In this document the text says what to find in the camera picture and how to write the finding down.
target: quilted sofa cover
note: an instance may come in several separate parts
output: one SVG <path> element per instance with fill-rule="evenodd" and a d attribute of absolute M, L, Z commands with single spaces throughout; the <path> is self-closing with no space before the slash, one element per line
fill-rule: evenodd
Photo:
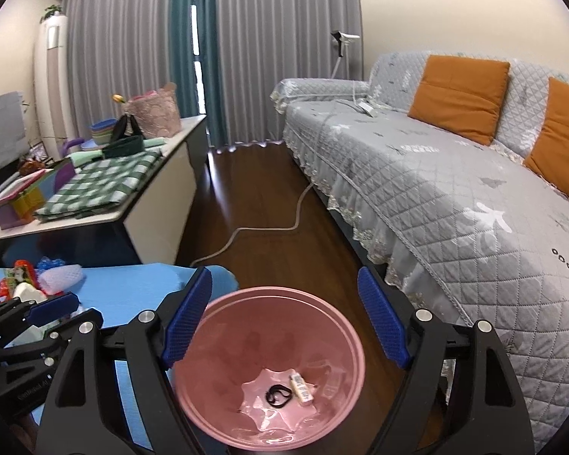
<path fill-rule="evenodd" d="M 423 272 L 416 287 L 507 337 L 537 451 L 569 414 L 569 200 L 519 161 L 539 134 L 548 77 L 569 75 L 508 60 L 496 142 L 484 147 L 406 116 L 429 54 L 383 55 L 369 82 L 285 80 L 272 98 L 287 145 L 369 257 L 399 244 L 398 268 Z"/>

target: green cloth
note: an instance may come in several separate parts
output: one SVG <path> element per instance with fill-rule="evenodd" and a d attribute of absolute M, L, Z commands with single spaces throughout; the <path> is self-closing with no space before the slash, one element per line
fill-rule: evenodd
<path fill-rule="evenodd" d="M 143 146 L 145 148 L 156 147 L 158 145 L 164 145 L 166 142 L 167 141 L 164 137 L 149 138 L 143 141 Z M 68 154 L 68 158 L 71 159 L 74 167 L 80 167 L 87 162 L 94 161 L 95 159 L 101 159 L 103 157 L 102 152 L 102 150 L 81 150 L 80 152 L 72 152 L 71 154 Z"/>
<path fill-rule="evenodd" d="M 36 216 L 51 221 L 113 209 L 137 189 L 160 156 L 157 152 L 139 152 L 87 164 L 36 211 Z"/>

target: wooden floor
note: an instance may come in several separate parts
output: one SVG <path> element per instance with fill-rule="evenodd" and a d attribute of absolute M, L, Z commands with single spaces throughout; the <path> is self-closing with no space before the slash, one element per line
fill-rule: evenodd
<path fill-rule="evenodd" d="M 186 265 L 217 251 L 238 227 L 292 226 L 297 199 L 307 185 L 284 145 L 254 145 L 210 154 L 206 179 L 198 188 L 182 238 L 178 264 Z M 297 230 L 242 232 L 229 250 L 203 264 L 228 268 L 241 288 L 275 285 L 310 292 L 349 319 L 366 357 L 360 399 L 338 429 L 315 444 L 287 453 L 365 454 L 392 405 L 402 373 L 384 356 L 358 297 L 360 262 L 314 191 L 305 197 Z M 434 409 L 422 444 L 434 441 L 439 427 L 440 415 Z"/>

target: blue bowl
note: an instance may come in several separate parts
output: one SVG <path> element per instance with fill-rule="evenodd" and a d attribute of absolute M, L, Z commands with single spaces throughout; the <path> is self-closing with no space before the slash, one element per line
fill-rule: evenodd
<path fill-rule="evenodd" d="M 105 127 L 113 126 L 117 123 L 117 121 L 118 120 L 116 118 L 105 119 L 103 121 L 100 121 L 99 123 L 95 123 L 94 125 L 92 125 L 91 130 L 101 130 L 104 129 Z"/>
<path fill-rule="evenodd" d="M 97 142 L 95 142 L 93 139 L 90 139 L 84 142 L 80 148 L 82 150 L 99 150 L 101 146 L 97 145 Z"/>

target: teal curtain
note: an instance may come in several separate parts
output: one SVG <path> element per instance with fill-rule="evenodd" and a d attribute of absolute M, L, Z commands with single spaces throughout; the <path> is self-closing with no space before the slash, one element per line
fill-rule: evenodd
<path fill-rule="evenodd" d="M 230 142 L 222 105 L 217 0 L 195 0 L 195 3 L 209 137 L 213 146 L 222 147 Z"/>
<path fill-rule="evenodd" d="M 182 117 L 198 114 L 191 5 L 192 0 L 171 0 L 170 70 L 171 80 L 177 84 L 177 106 Z"/>

